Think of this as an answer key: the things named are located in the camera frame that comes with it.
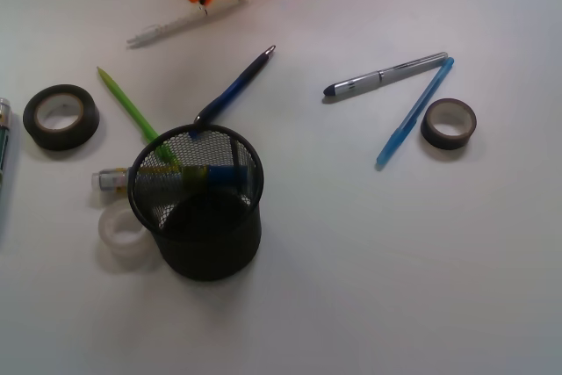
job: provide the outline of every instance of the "silver pen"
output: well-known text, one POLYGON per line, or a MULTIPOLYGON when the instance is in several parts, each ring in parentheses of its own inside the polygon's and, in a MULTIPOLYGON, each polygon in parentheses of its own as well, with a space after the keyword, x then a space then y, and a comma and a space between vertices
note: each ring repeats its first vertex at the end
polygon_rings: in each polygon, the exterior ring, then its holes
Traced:
POLYGON ((324 90, 327 97, 339 96, 340 94, 362 94, 367 91, 376 90, 378 87, 389 83, 396 83, 410 76, 418 75, 430 69, 442 66, 449 58, 445 52, 432 54, 417 61, 409 61, 393 68, 376 70, 370 74, 361 75, 348 81, 341 81, 330 85, 324 90))

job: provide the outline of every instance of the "clear tape roll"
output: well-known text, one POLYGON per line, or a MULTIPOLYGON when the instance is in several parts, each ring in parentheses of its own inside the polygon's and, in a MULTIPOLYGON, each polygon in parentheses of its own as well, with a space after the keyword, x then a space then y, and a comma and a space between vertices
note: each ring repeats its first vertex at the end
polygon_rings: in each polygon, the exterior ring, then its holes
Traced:
POLYGON ((133 220, 135 217, 128 199, 114 202, 102 212, 99 217, 97 230, 102 242, 117 256, 138 256, 154 245, 152 235, 140 222, 139 231, 123 231, 121 225, 133 220))

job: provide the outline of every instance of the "blue pen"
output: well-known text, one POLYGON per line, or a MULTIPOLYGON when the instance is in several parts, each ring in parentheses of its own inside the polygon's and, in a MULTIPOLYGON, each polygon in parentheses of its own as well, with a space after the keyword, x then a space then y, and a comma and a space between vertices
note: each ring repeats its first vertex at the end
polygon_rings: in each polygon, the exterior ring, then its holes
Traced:
POLYGON ((259 55, 244 72, 238 76, 236 81, 230 85, 225 92, 216 97, 201 113, 195 118, 193 123, 209 124, 222 112, 222 110, 236 97, 254 76, 265 66, 271 54, 275 50, 275 46, 271 46, 265 52, 259 55))
POLYGON ((425 89, 421 97, 415 103, 410 113, 407 114, 404 121, 400 124, 398 129, 396 129, 393 133, 393 136, 390 137, 390 140, 386 143, 383 150, 377 157, 377 168, 382 169, 390 160, 390 157, 393 156, 394 151, 398 149, 398 147, 404 142, 408 134, 412 131, 412 128, 415 125, 415 122, 418 119, 418 116, 423 112, 425 106, 428 105, 429 100, 435 94, 439 85, 443 82, 443 79, 449 74, 450 69, 453 66, 455 60, 450 57, 447 61, 443 64, 443 66, 437 72, 437 75, 433 80, 429 83, 428 88, 425 89))

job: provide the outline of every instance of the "mesh cup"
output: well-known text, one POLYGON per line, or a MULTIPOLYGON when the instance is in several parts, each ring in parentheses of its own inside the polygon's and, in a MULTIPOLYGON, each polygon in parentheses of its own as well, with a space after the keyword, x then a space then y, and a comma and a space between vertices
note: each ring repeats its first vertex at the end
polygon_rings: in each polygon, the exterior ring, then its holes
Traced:
POLYGON ((181 126, 151 142, 129 171, 133 212, 179 274, 211 281, 245 267, 259 247, 263 168, 239 134, 181 126))

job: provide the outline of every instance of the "pen cap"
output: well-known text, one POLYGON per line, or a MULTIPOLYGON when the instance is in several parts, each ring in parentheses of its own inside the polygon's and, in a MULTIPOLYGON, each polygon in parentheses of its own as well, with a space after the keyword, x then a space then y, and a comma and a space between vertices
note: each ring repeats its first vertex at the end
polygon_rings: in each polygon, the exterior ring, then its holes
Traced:
POLYGON ((10 128, 11 107, 10 101, 0 98, 0 127, 10 128))

